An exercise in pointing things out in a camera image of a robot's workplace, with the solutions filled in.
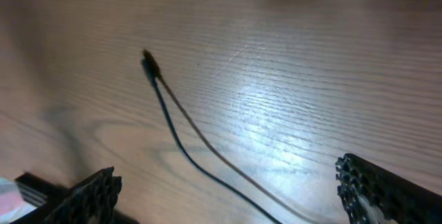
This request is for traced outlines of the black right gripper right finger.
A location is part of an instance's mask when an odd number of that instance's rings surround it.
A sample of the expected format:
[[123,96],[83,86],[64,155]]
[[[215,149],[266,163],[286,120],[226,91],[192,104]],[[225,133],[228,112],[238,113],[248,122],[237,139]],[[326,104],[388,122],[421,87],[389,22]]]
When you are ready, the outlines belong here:
[[441,195],[352,153],[335,166],[350,223],[441,224]]

